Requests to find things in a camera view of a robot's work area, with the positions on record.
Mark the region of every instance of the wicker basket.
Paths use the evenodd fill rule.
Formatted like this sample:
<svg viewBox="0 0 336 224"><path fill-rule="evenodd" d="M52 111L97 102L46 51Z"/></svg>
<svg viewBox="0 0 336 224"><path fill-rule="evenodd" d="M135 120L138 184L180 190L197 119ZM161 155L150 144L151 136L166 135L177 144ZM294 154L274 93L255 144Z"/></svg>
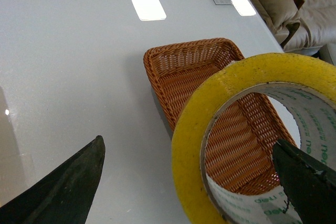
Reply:
<svg viewBox="0 0 336 224"><path fill-rule="evenodd" d="M194 90L233 60L243 58L237 46L224 38L148 50L145 69L171 129ZM226 109L213 126L205 150L206 172L234 193L270 191L279 185L271 161L279 138L295 144L268 98L250 93Z"/></svg>

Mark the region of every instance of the white table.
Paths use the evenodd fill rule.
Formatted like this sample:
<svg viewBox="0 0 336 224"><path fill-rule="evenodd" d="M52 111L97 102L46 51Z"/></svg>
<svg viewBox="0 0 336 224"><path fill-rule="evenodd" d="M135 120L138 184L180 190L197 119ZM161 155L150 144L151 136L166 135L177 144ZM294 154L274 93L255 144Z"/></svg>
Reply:
<svg viewBox="0 0 336 224"><path fill-rule="evenodd" d="M0 154L30 154L40 180L102 135L87 223L189 223L142 63L147 49L225 37L245 57L282 51L258 15L213 0L160 2L167 18L143 22L131 0L0 0L0 108L9 111L0 111L9 132L0 150L13 147Z"/></svg>

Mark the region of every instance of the yellow tape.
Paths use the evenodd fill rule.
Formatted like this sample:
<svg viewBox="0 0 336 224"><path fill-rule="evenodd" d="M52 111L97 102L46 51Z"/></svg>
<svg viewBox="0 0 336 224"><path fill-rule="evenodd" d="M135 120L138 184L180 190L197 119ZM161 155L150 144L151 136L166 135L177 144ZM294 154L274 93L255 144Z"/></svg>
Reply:
<svg viewBox="0 0 336 224"><path fill-rule="evenodd" d="M336 104L336 68L295 54L264 54L239 61L214 74L191 96L174 131L172 168L177 195L192 223L227 223L209 199L200 172L201 145L209 123L233 97L252 87L279 83L308 88Z"/></svg>

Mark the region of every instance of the brown wicker basket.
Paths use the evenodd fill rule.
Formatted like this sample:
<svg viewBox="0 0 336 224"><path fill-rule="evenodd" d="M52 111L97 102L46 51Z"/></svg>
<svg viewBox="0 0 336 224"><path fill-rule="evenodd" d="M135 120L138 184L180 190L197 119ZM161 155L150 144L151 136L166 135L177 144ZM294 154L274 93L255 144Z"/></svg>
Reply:
<svg viewBox="0 0 336 224"><path fill-rule="evenodd" d="M156 47L144 55L150 83L172 130L184 103L211 75L244 57L225 38ZM220 186L244 195L259 195L279 185L271 161L277 139L295 144L268 98L250 93L216 121L205 150L207 174Z"/></svg>

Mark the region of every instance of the packing tape roll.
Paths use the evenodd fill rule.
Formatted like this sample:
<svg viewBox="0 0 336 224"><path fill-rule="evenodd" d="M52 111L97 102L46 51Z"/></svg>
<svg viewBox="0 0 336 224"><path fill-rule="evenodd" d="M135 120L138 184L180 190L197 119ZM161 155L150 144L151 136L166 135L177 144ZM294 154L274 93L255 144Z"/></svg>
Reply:
<svg viewBox="0 0 336 224"><path fill-rule="evenodd" d="M236 195L216 188L204 174L204 157L200 156L216 116L251 92L265 93L281 102L298 124L301 149L336 169L336 157L330 155L336 152L336 68L319 59L296 54L271 53L244 59L214 74L193 93L174 131L175 188L192 223L227 223L218 210L220 204L229 219L237 223L270 223L270 215L276 213L274 210L261 208L261 216L253 208L267 202L272 194L277 194L278 197L274 197L281 199L283 205L287 199L279 197L281 187L265 197ZM252 197L251 202L245 202L249 197ZM278 216L273 221L287 222Z"/></svg>

